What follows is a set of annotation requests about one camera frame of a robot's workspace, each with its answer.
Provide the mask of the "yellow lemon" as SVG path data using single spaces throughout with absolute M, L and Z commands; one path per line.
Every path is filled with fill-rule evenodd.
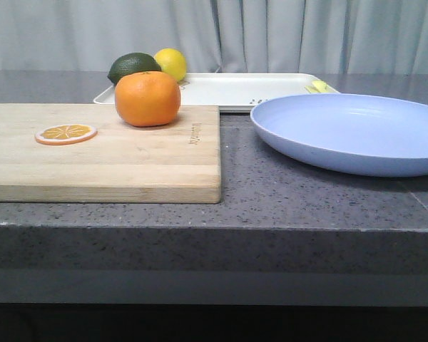
M 161 49 L 154 55 L 154 59 L 162 72 L 174 77 L 177 82 L 185 78 L 187 63 L 185 56 L 179 50 L 174 48 Z

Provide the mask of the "grey curtain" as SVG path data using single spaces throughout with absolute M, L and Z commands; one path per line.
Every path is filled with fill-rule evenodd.
M 166 47 L 192 72 L 428 74 L 428 1 L 0 1 L 0 70 Z

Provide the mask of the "light blue plate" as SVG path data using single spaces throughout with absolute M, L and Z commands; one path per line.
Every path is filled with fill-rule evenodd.
M 327 170 L 375 177 L 428 175 L 428 105 L 322 93 L 268 100 L 250 113 L 272 148 Z

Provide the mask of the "orange slice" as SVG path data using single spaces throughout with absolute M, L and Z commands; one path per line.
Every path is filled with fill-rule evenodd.
M 90 140 L 97 133 L 97 129 L 91 125 L 66 124 L 46 128 L 35 134 L 34 138 L 43 145 L 70 145 Z

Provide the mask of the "pale yellow utensil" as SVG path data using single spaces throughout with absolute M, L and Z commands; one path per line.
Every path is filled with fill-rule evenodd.
M 307 85 L 307 86 L 305 86 L 305 89 L 306 89 L 306 91 L 308 92 L 308 93 L 319 93 L 319 90 L 318 89 L 316 89 L 316 88 L 314 88 L 313 86 L 311 86 L 311 85 Z
M 328 84 L 326 84 L 326 82 L 321 81 L 321 80 L 312 81 L 312 89 L 313 89 L 313 92 L 316 92 L 316 93 L 330 93 L 331 92 L 331 89 L 328 86 Z

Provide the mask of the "whole orange fruit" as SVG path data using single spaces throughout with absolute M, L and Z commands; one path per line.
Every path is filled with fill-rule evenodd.
M 180 108 L 176 80 L 160 71 L 145 71 L 122 77 L 115 87 L 115 107 L 129 125 L 153 127 L 171 123 Z

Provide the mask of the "white rectangular tray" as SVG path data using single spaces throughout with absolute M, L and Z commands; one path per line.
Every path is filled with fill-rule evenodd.
M 180 83 L 181 104 L 214 105 L 222 113 L 248 113 L 269 99 L 311 94 L 305 86 L 312 86 L 314 80 L 320 79 L 304 73 L 187 73 Z M 331 93 L 337 92 L 328 86 Z

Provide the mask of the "wooden cutting board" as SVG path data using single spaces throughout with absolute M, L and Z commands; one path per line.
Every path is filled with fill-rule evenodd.
M 87 124 L 90 140 L 42 145 L 54 125 Z M 171 124 L 135 128 L 112 105 L 0 103 L 0 202 L 216 203 L 220 114 L 184 105 Z

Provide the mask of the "dark green lime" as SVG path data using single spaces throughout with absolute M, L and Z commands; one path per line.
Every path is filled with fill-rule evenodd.
M 111 65 L 107 77 L 116 85 L 124 76 L 145 71 L 161 71 L 161 67 L 151 55 L 133 52 L 117 58 Z

